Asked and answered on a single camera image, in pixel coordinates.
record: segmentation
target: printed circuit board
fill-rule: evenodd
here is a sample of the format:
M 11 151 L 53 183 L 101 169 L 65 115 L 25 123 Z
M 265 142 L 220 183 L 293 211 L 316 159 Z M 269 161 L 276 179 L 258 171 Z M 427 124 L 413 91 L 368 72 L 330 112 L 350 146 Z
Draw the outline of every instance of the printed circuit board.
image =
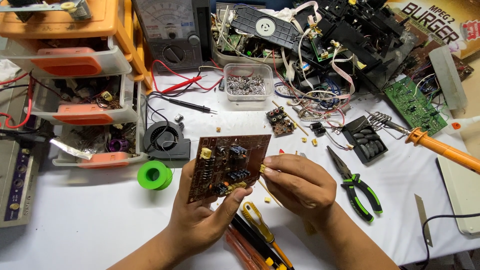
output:
M 421 127 L 422 131 L 428 131 L 428 136 L 432 136 L 447 123 L 420 91 L 414 96 L 415 87 L 410 77 L 405 77 L 385 88 L 384 92 L 410 128 Z
M 258 180 L 271 137 L 201 137 L 187 203 L 228 194 Z

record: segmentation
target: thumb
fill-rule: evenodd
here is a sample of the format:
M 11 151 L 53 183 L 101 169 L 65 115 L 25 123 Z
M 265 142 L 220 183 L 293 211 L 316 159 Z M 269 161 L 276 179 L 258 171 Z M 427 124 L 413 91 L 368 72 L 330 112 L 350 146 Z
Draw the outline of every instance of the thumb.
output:
M 226 229 L 237 213 L 243 198 L 250 195 L 252 191 L 253 189 L 251 187 L 246 189 L 238 187 L 232 193 L 228 194 L 211 216 L 214 227 L 220 226 L 222 230 Z

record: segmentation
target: wooden stick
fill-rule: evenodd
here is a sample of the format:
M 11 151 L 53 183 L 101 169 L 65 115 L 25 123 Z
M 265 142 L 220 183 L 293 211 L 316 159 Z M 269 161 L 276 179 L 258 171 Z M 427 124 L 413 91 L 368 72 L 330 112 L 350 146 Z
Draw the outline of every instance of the wooden stick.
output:
M 264 189 L 270 194 L 270 196 L 272 196 L 272 199 L 273 199 L 276 203 L 278 203 L 278 205 L 279 205 L 280 207 L 283 207 L 283 205 L 275 198 L 275 196 L 273 196 L 273 194 L 271 194 L 270 191 L 268 191 L 268 188 L 267 188 L 266 185 L 262 182 L 262 180 L 258 179 L 257 181 L 259 181 L 260 184 L 262 184 L 262 187 L 264 187 Z
M 272 102 L 273 102 L 273 104 L 275 104 L 275 106 L 279 107 L 279 105 L 274 100 L 272 100 Z M 288 116 L 288 118 L 290 118 L 290 120 L 292 120 L 292 122 L 294 122 L 297 125 L 297 127 L 299 127 L 299 129 L 301 129 L 303 131 L 303 133 L 305 133 L 307 136 L 310 136 L 297 122 L 295 122 L 295 120 L 293 120 L 293 118 L 290 117 L 290 115 L 288 113 L 287 113 L 287 116 Z

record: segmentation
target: yellow screwdriver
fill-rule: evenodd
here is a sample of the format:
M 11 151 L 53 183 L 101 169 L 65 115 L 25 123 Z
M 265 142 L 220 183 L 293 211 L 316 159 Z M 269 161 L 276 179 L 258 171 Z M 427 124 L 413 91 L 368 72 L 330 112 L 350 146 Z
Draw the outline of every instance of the yellow screwdriver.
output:
M 285 253 L 280 249 L 280 247 L 275 243 L 275 236 L 270 232 L 270 229 L 265 224 L 262 214 L 258 211 L 257 207 L 253 204 L 252 201 L 248 200 L 243 203 L 242 209 L 243 216 L 248 220 L 248 222 L 255 226 L 260 234 L 265 238 L 265 241 L 272 245 L 272 247 L 277 251 L 280 257 L 286 262 L 287 266 L 295 270 L 292 266 L 290 260 L 285 256 Z

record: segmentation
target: black blower fan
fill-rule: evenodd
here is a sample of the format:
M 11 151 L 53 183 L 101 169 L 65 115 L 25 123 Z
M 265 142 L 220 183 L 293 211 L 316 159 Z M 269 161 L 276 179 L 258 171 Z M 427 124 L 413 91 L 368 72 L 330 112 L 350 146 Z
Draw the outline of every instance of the black blower fan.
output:
M 190 160 L 190 139 L 183 138 L 183 123 L 161 121 L 150 126 L 144 135 L 144 147 L 148 149 L 149 160 Z

